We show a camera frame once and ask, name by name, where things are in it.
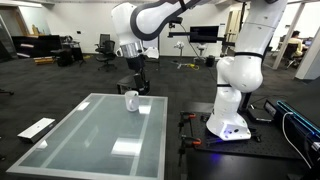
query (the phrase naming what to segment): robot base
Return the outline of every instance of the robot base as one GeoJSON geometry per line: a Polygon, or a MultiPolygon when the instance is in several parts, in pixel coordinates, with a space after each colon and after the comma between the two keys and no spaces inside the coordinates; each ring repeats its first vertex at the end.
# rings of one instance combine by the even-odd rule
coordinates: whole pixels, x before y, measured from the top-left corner
{"type": "Polygon", "coordinates": [[[247,122],[236,114],[236,121],[218,119],[213,113],[207,122],[208,130],[224,141],[246,140],[251,138],[247,122]]]}

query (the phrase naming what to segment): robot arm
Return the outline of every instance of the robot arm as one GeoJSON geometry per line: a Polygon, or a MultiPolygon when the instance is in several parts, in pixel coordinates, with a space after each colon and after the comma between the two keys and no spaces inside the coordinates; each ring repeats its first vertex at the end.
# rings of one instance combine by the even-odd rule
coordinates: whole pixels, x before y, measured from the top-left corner
{"type": "MultiPolygon", "coordinates": [[[[156,38],[171,19],[204,2],[208,0],[160,0],[141,6],[116,6],[112,19],[123,56],[137,57],[137,52],[143,50],[141,40],[156,38]]],[[[251,1],[249,16],[235,44],[235,57],[222,58],[217,64],[217,95],[207,128],[225,141],[251,137],[247,123],[237,113],[241,92],[252,92],[261,85],[263,53],[286,4],[287,0],[251,1]]]]}

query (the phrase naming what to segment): person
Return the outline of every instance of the person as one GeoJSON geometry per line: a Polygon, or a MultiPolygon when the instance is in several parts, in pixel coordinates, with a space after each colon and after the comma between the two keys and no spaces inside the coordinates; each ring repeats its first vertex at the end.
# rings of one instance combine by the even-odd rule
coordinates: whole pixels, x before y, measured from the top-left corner
{"type": "Polygon", "coordinates": [[[299,39],[300,31],[293,31],[291,38],[289,39],[289,44],[298,44],[297,51],[295,52],[294,56],[302,56],[303,55],[303,45],[302,40],[299,39]]]}

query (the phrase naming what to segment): gray floor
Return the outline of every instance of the gray floor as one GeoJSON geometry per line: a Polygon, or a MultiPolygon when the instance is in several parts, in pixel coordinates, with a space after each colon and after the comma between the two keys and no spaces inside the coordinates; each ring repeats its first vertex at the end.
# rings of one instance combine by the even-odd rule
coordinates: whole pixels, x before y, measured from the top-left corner
{"type": "MultiPolygon", "coordinates": [[[[166,179],[177,180],[178,168],[177,122],[179,112],[185,102],[214,102],[216,93],[216,69],[201,66],[196,71],[183,67],[176,69],[170,63],[178,58],[161,57],[161,67],[147,63],[146,75],[151,80],[153,96],[169,97],[167,144],[166,144],[166,179]]],[[[101,63],[93,58],[81,68],[77,64],[70,67],[58,67],[57,64],[35,65],[32,60],[14,60],[0,64],[0,88],[12,90],[14,96],[0,95],[0,154],[6,155],[0,161],[0,179],[27,179],[9,176],[5,171],[21,157],[32,145],[24,144],[17,134],[31,126],[42,117],[60,121],[81,100],[90,93],[117,93],[116,82],[131,74],[124,59],[114,61],[118,70],[98,71],[101,63]]],[[[289,96],[305,84],[292,80],[292,72],[280,68],[274,71],[267,66],[262,68],[264,82],[253,93],[251,102],[264,97],[289,96]]],[[[264,100],[255,103],[262,106],[264,100]]]]}

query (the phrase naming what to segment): glass table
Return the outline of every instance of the glass table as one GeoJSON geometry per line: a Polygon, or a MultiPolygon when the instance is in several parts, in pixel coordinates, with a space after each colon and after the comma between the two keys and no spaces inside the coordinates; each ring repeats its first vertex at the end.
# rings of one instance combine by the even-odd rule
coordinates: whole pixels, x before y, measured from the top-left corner
{"type": "Polygon", "coordinates": [[[8,173],[44,178],[164,179],[167,97],[90,94],[8,173]]]}

